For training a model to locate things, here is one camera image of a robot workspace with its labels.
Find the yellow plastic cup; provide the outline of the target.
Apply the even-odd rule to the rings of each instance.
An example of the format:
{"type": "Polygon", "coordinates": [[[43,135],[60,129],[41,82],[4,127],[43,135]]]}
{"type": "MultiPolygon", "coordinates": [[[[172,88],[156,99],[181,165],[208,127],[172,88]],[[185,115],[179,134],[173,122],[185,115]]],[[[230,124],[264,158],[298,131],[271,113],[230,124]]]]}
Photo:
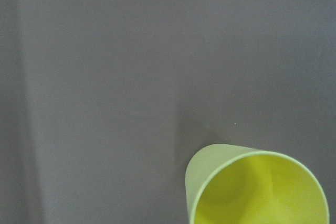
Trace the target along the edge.
{"type": "Polygon", "coordinates": [[[282,153],[213,144],[185,173],[189,223],[329,223],[314,174],[282,153]]]}

